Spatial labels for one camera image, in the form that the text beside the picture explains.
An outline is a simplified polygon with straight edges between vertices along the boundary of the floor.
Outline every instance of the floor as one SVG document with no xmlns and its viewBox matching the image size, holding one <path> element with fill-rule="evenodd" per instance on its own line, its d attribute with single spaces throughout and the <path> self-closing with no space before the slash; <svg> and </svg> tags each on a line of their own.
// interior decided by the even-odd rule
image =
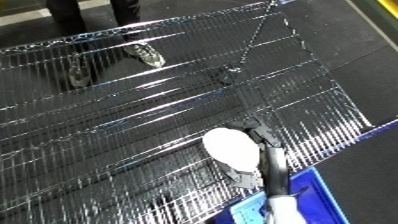
<svg viewBox="0 0 398 224">
<path fill-rule="evenodd" d="M 23 7 L 16 2 L 6 0 L 3 13 L 43 6 L 42 0 L 25 0 Z M 142 2 L 142 14 L 144 20 L 155 20 L 253 2 L 257 1 L 147 0 Z M 280 9 L 372 124 L 398 114 L 398 54 L 345 0 L 297 0 Z M 111 14 L 108 6 L 84 10 L 90 30 L 114 27 Z M 47 32 L 35 32 L 38 27 L 46 27 Z M 49 17 L 16 23 L 0 27 L 0 48 L 58 36 Z M 398 221 L 394 212 L 398 201 L 392 197 L 398 186 L 394 178 L 398 174 L 397 131 L 357 144 L 318 165 L 352 223 Z"/>
</svg>

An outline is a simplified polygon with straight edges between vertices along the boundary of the gray sneaker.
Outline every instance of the gray sneaker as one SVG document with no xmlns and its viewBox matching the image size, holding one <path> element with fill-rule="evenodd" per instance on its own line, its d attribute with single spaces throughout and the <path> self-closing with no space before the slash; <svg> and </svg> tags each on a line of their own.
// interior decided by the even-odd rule
<svg viewBox="0 0 398 224">
<path fill-rule="evenodd" d="M 147 43 L 125 46 L 124 51 L 154 68 L 161 68 L 166 63 L 163 56 Z"/>
<path fill-rule="evenodd" d="M 87 57 L 75 52 L 69 59 L 69 80 L 73 87 L 83 88 L 90 84 L 90 64 Z"/>
</svg>

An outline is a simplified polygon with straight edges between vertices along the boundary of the blue container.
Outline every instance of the blue container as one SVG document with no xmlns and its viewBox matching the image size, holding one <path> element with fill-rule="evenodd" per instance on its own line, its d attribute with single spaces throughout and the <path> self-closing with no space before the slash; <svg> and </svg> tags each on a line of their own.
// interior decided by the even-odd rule
<svg viewBox="0 0 398 224">
<path fill-rule="evenodd" d="M 291 179 L 291 192 L 308 188 L 298 197 L 298 206 L 308 224 L 348 224 L 348 220 L 334 200 L 315 168 L 304 170 Z M 217 215 L 217 224 L 263 224 L 264 192 L 256 193 Z"/>
</svg>

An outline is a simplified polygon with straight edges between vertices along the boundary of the white object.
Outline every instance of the white object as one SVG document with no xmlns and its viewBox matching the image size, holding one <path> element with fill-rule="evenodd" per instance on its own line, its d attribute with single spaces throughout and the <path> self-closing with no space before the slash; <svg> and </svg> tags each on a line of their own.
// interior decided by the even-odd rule
<svg viewBox="0 0 398 224">
<path fill-rule="evenodd" d="M 207 132 L 202 140 L 207 152 L 214 159 L 237 171 L 253 172 L 257 169 L 260 149 L 244 132 L 215 128 Z"/>
<path fill-rule="evenodd" d="M 306 224 L 304 217 L 297 210 L 297 199 L 294 196 L 274 196 L 268 199 L 271 211 L 267 224 Z"/>
</svg>

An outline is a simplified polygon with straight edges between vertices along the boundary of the metal wire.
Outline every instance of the metal wire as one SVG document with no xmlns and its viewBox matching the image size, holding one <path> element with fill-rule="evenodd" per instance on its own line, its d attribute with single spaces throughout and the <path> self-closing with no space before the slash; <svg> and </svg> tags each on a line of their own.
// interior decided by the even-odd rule
<svg viewBox="0 0 398 224">
<path fill-rule="evenodd" d="M 354 142 L 368 121 L 284 15 L 267 9 L 0 50 L 0 223 L 203 221 L 250 192 L 228 186 L 201 136 L 253 115 L 286 144 L 295 172 Z M 126 57 L 127 33 L 166 66 Z M 93 83 L 73 89 L 71 46 L 87 44 Z M 223 85 L 220 69 L 236 63 L 235 82 Z"/>
</svg>

